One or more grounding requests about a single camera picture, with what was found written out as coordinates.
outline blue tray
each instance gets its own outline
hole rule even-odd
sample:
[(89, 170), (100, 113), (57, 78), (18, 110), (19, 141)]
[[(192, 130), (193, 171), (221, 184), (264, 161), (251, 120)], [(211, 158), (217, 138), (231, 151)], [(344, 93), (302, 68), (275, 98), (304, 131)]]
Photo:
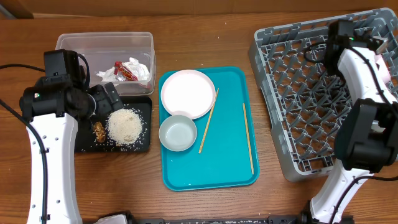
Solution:
[[(259, 176), (259, 163), (244, 73), (237, 67), (197, 70), (211, 79), (216, 90), (220, 89), (205, 144), (199, 154), (210, 112), (194, 120), (198, 136), (189, 149), (173, 152), (162, 146), (164, 184), (175, 191), (250, 185)], [(170, 116), (161, 102), (161, 89), (166, 79), (175, 72), (167, 72), (159, 81), (160, 124)], [(254, 175), (251, 173), (243, 103), (248, 117)]]

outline gray bowl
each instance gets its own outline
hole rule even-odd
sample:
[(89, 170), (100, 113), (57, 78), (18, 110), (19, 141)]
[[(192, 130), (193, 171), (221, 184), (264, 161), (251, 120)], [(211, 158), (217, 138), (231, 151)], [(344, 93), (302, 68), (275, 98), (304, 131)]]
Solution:
[(160, 125), (159, 139), (164, 147), (180, 152), (192, 146), (197, 138), (197, 127), (188, 117), (173, 115)]

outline wooden chopstick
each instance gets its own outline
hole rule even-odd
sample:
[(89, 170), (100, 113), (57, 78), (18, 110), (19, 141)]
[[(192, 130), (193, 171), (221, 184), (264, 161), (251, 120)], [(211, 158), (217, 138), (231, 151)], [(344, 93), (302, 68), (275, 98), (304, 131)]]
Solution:
[(216, 98), (215, 98), (215, 100), (214, 100), (214, 104), (213, 104), (213, 106), (211, 107), (209, 119), (207, 120), (206, 129), (205, 129), (205, 133), (204, 133), (204, 135), (203, 135), (203, 139), (201, 139), (199, 154), (201, 154), (201, 149), (203, 148), (203, 144), (205, 143), (205, 138), (206, 138), (206, 134), (207, 134), (207, 129), (209, 128), (211, 116), (213, 115), (214, 106), (216, 106), (216, 101), (217, 101), (217, 96), (218, 96), (218, 89), (219, 89), (219, 88), (217, 88)]
[(251, 174), (254, 175), (253, 158), (251, 156), (251, 146), (250, 146), (248, 119), (246, 117), (246, 107), (245, 107), (244, 103), (243, 103), (243, 114), (244, 114), (244, 124), (246, 125), (246, 136), (247, 136), (247, 139), (248, 139), (248, 146), (249, 146), (249, 157), (250, 157)]

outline transparent container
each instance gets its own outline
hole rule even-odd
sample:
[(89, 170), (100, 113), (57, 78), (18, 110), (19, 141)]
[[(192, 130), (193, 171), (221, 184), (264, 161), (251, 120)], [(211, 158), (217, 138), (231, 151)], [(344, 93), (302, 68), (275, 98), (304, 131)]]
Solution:
[(150, 77), (143, 81), (112, 82), (120, 95), (150, 95), (155, 87), (154, 39), (150, 32), (96, 32), (62, 34), (55, 50), (73, 50), (83, 54), (90, 67), (90, 86), (104, 85), (96, 76), (114, 66), (116, 61), (128, 62), (133, 57), (147, 66)]

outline gray basket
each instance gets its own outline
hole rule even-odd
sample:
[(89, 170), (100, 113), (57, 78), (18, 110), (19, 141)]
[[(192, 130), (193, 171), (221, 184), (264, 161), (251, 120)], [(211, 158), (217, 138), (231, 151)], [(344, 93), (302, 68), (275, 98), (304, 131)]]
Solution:
[[(304, 60), (302, 50), (327, 40), (328, 25), (338, 19), (355, 22), (356, 32), (389, 39), (382, 53), (392, 75), (387, 84), (398, 97), (398, 20), (390, 9), (257, 30), (249, 50), (258, 88), (266, 99), (272, 139), (285, 178), (295, 182), (326, 175), (333, 168), (335, 134), (351, 109), (346, 85), (329, 77), (321, 63)], [(322, 58), (325, 45), (311, 51)]]

